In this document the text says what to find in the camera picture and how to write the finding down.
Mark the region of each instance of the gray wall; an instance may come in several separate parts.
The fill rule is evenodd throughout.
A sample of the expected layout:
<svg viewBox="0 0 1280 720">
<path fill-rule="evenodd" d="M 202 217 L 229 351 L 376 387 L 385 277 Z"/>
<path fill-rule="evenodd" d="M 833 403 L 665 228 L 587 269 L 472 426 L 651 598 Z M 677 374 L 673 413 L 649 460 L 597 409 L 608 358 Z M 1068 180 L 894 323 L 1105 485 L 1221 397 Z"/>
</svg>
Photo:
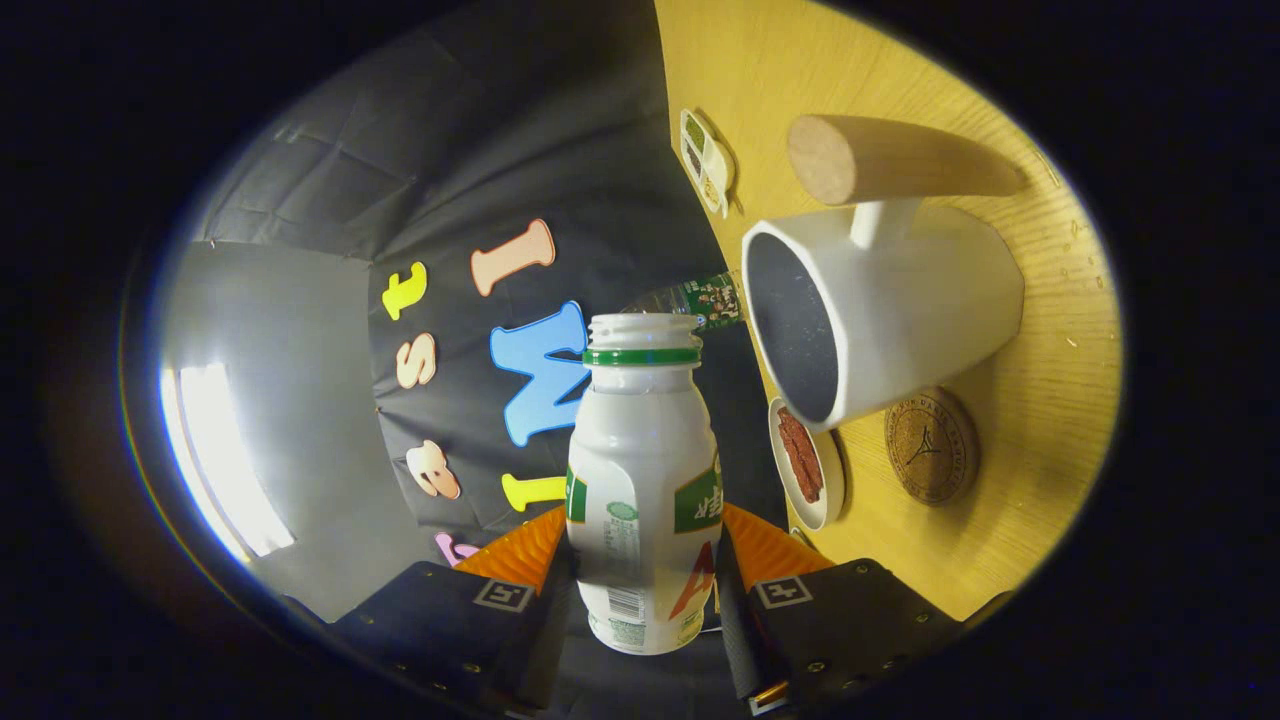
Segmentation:
<svg viewBox="0 0 1280 720">
<path fill-rule="evenodd" d="M 426 560 L 374 418 L 367 263 L 288 247 L 196 243 L 163 352 L 224 363 L 250 460 L 296 542 L 250 569 L 333 621 Z"/>
</svg>

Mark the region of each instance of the foam letter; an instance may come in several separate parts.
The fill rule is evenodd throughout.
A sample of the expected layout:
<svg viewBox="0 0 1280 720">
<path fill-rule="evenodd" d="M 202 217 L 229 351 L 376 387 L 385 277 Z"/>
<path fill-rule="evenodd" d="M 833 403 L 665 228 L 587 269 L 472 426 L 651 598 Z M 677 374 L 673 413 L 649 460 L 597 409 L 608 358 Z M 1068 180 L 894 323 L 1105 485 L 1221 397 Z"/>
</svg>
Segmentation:
<svg viewBox="0 0 1280 720">
<path fill-rule="evenodd" d="M 404 454 L 404 464 L 408 473 L 413 475 L 413 482 L 422 492 L 435 497 L 443 495 L 449 500 L 457 500 L 462 495 L 462 486 L 449 470 L 449 461 L 444 457 L 440 446 L 429 439 L 422 441 L 422 447 L 412 447 Z"/>
<path fill-rule="evenodd" d="M 435 377 L 435 338 L 422 333 L 413 345 L 404 343 L 396 351 L 396 382 L 402 388 L 425 386 Z"/>
<path fill-rule="evenodd" d="M 543 220 L 529 223 L 529 229 L 494 247 L 489 252 L 471 254 L 471 279 L 481 297 L 489 297 L 493 286 L 502 278 L 530 265 L 550 265 L 556 261 L 556 242 Z"/>
<path fill-rule="evenodd" d="M 426 265 L 413 263 L 410 268 L 408 279 L 399 282 L 399 273 L 392 273 L 387 278 L 387 290 L 383 291 L 383 307 L 393 320 L 399 320 L 399 311 L 413 305 L 426 293 Z"/>
<path fill-rule="evenodd" d="M 561 402 L 591 373 L 577 360 L 550 357 L 552 352 L 586 350 L 582 309 L 572 300 L 548 315 L 513 331 L 494 328 L 489 333 L 493 364 L 503 370 L 532 378 L 511 398 L 502 416 L 516 447 L 529 445 L 534 433 L 567 428 L 577 418 L 577 400 Z"/>
<path fill-rule="evenodd" d="M 472 555 L 480 552 L 480 548 L 474 544 L 453 544 L 453 536 L 449 533 L 435 533 L 435 544 L 440 546 L 440 552 L 444 553 L 444 559 L 449 561 L 449 568 L 457 566 L 462 562 L 462 559 L 471 557 Z"/>
<path fill-rule="evenodd" d="M 515 475 L 507 473 L 502 477 L 502 492 L 507 493 L 507 502 L 511 503 L 512 510 L 524 512 L 530 502 L 564 500 L 564 475 L 517 480 Z"/>
</svg>

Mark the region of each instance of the black fabric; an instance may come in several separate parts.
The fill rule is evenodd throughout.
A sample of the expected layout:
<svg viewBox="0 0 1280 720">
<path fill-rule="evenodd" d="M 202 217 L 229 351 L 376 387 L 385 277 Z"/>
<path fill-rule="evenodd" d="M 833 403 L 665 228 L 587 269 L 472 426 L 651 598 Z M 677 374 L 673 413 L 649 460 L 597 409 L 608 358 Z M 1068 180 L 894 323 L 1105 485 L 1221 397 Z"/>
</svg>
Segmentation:
<svg viewBox="0 0 1280 720">
<path fill-rule="evenodd" d="M 529 378 L 494 365 L 494 328 L 526 325 L 570 300 L 589 322 L 644 292 L 726 269 L 671 151 L 653 8 L 634 0 L 599 10 L 581 1 L 479 3 L 370 54 L 244 147 L 192 238 L 369 260 L 378 420 L 406 511 L 433 553 L 438 532 L 484 546 L 556 506 L 516 512 L 502 474 L 530 479 L 566 469 L 572 428 L 536 433 L 525 447 L 508 437 L 503 407 Z M 554 263 L 520 270 L 481 297 L 471 254 L 534 219 L 550 229 Z M 393 320 L 381 293 L 392 273 L 407 278 L 413 263 L 426 266 L 426 293 Z M 419 333 L 435 338 L 438 369 L 429 383 L 404 389 L 396 352 Z M 785 525 L 746 327 L 704 341 L 694 379 L 719 441 L 726 497 Z M 428 496 L 410 478 L 406 452 L 425 439 L 448 457 L 462 486 L 457 500 Z M 663 657 L 626 656 L 591 635 L 581 598 L 571 594 L 544 716 L 742 716 L 718 633 Z M 704 626 L 718 625 L 708 612 Z"/>
<path fill-rule="evenodd" d="M 526 325 L 570 300 L 589 319 L 645 291 L 724 270 L 669 150 L 652 13 L 648 5 L 632 8 L 628 32 L 607 53 L 596 33 L 582 32 L 581 15 L 559 23 L 513 8 L 468 9 L 421 33 L 457 59 L 467 97 L 430 119 L 449 136 L 449 161 L 422 173 L 430 181 L 408 222 L 374 255 L 369 327 L 388 454 L 407 503 L 429 530 L 479 544 L 554 505 L 520 514 L 502 491 L 503 473 L 562 475 L 571 428 L 534 434 L 526 447 L 512 442 L 503 407 L 529 378 L 494 365 L 494 328 Z M 518 42 L 517 29 L 536 41 Z M 598 29 L 612 33 L 608 26 Z M 520 270 L 481 297 L 471 254 L 516 237 L 534 219 L 550 228 L 554 263 Z M 428 269 L 426 295 L 392 320 L 381 305 L 387 278 L 408 277 L 413 263 Z M 428 384 L 403 389 L 396 351 L 422 332 L 435 338 L 438 370 Z M 705 340 L 704 366 L 694 377 L 722 447 L 726 495 L 782 525 L 750 338 L 739 327 Z M 404 454 L 425 439 L 448 457 L 462 484 L 458 500 L 428 496 L 410 478 Z"/>
</svg>

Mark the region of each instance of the light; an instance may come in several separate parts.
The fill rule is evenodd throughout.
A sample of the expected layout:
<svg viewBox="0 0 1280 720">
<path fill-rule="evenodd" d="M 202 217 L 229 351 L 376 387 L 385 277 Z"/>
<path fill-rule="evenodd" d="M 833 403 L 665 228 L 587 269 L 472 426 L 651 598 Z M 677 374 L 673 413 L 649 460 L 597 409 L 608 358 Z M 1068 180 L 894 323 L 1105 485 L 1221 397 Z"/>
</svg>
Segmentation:
<svg viewBox="0 0 1280 720">
<path fill-rule="evenodd" d="M 178 410 L 178 384 L 174 380 L 173 370 L 166 369 L 160 374 L 160 405 L 164 407 L 164 424 L 169 430 L 169 445 L 173 446 L 173 455 L 178 460 L 178 471 L 182 473 L 182 479 L 187 483 L 187 491 L 191 492 L 192 500 L 196 501 L 196 509 L 200 510 L 209 528 L 214 530 L 214 536 L 227 547 L 227 552 L 230 552 L 241 562 L 248 562 L 248 555 L 241 547 L 236 536 L 232 534 L 232 529 L 223 521 L 223 516 L 218 514 L 212 498 L 205 491 L 205 483 L 200 480 L 200 474 L 196 471 L 196 461 L 191 456 L 191 448 L 187 446 L 187 436 L 182 429 L 182 413 Z"/>
<path fill-rule="evenodd" d="M 195 447 L 212 498 L 236 534 L 259 557 L 293 544 L 293 534 L 275 514 L 250 464 L 232 409 L 227 368 L 220 363 L 205 368 L 183 368 L 178 374 L 178 387 L 187 437 Z M 188 487 L 193 484 L 201 484 L 198 475 L 187 479 Z M 218 515 L 216 511 L 210 514 L 204 509 L 201 512 L 206 520 Z"/>
</svg>

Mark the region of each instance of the blue letter m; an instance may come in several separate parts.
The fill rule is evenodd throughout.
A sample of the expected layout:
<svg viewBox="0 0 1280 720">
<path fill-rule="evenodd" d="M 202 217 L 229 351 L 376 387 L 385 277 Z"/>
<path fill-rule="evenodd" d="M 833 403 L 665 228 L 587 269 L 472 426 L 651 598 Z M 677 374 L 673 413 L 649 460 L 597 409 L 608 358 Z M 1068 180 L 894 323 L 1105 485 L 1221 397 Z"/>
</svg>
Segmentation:
<svg viewBox="0 0 1280 720">
<path fill-rule="evenodd" d="M 590 374 L 580 361 L 550 357 L 552 352 L 586 350 L 586 324 L 582 309 L 572 300 L 548 315 L 513 331 L 494 328 L 489 333 L 489 355 L 503 370 L 532 378 L 502 411 L 507 434 L 516 447 L 529 445 L 529 437 L 543 430 L 566 428 L 577 418 L 577 400 L 561 402 Z"/>
</svg>

